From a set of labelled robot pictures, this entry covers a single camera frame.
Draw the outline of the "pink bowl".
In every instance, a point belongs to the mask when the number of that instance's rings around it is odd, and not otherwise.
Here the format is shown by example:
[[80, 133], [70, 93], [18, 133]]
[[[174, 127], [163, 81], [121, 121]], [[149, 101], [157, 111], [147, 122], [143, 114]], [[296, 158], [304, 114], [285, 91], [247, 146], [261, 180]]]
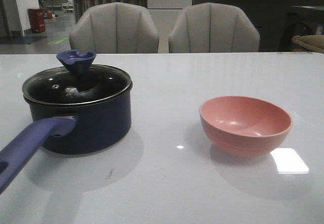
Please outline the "pink bowl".
[[238, 156], [261, 156], [278, 148], [293, 125], [290, 114], [265, 100], [245, 96], [209, 99], [199, 108], [207, 138]]

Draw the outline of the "glass lid blue knob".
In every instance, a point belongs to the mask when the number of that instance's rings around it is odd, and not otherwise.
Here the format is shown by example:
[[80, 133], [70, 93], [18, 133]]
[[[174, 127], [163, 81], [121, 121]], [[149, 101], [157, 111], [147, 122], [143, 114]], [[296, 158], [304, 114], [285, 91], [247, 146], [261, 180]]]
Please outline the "glass lid blue knob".
[[29, 77], [22, 85], [26, 100], [41, 105], [72, 106], [99, 103], [120, 96], [132, 87], [125, 71], [95, 64], [96, 52], [59, 52], [62, 64]]

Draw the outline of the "right beige chair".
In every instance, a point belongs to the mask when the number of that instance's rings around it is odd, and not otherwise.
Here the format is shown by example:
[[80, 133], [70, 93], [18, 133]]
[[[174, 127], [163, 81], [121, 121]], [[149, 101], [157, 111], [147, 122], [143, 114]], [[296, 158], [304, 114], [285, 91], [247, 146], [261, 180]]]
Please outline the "right beige chair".
[[260, 34], [245, 12], [203, 3], [182, 9], [169, 35], [170, 53], [245, 53], [259, 50]]

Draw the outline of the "beige chair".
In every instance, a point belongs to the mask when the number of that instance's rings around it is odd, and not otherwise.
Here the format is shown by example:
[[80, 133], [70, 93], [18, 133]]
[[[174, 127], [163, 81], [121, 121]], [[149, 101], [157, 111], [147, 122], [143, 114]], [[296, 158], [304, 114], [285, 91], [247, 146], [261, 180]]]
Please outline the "beige chair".
[[182, 9], [169, 35], [170, 53], [245, 53], [259, 50], [260, 34], [245, 12], [203, 3]]
[[154, 54], [159, 34], [149, 11], [127, 3], [87, 9], [69, 35], [72, 49], [100, 54]]

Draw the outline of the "left beige chair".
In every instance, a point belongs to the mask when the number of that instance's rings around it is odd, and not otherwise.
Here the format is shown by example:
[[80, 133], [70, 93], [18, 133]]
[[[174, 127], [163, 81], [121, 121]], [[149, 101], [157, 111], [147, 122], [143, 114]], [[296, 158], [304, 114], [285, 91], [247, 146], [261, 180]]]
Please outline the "left beige chair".
[[127, 3], [87, 9], [69, 35], [72, 49], [100, 54], [154, 54], [159, 34], [149, 11]]

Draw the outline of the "dark blue saucepan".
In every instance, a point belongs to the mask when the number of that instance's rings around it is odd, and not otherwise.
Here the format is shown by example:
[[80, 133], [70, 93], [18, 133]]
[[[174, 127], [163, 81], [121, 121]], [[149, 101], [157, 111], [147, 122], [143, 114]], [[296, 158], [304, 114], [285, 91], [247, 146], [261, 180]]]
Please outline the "dark blue saucepan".
[[1, 150], [3, 192], [36, 151], [93, 153], [120, 141], [131, 127], [129, 86], [115, 97], [87, 105], [55, 107], [27, 100], [33, 122]]

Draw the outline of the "grey counter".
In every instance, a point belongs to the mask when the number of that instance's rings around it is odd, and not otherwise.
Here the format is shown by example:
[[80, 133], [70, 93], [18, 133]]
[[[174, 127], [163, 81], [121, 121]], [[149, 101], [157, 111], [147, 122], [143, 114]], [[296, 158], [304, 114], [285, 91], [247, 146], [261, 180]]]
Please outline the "grey counter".
[[290, 51], [301, 19], [298, 6], [323, 6], [323, 0], [192, 0], [194, 5], [219, 3], [241, 8], [260, 33], [261, 52]]

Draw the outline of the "red trash bin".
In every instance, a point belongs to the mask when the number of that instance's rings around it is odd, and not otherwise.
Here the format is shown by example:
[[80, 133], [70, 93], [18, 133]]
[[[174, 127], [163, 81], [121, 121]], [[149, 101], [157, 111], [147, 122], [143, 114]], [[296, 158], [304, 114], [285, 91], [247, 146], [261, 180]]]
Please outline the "red trash bin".
[[32, 33], [42, 33], [45, 32], [45, 20], [44, 20], [44, 10], [41, 8], [29, 8], [27, 9], [29, 23]]

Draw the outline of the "beige cushion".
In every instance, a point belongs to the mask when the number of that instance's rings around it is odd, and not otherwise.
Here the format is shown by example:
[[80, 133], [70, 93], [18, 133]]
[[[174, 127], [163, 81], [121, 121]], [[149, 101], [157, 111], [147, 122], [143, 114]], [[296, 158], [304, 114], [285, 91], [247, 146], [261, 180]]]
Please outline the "beige cushion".
[[294, 43], [299, 50], [323, 54], [323, 37], [323, 34], [306, 36], [296, 35], [292, 38], [292, 43]]

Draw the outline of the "dark floor mat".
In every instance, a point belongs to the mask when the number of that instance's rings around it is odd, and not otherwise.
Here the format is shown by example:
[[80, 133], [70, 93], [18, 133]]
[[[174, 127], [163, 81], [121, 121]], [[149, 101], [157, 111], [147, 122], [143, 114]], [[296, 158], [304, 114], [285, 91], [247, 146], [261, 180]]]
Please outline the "dark floor mat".
[[47, 37], [46, 36], [1, 37], [1, 44], [32, 44], [44, 38]]

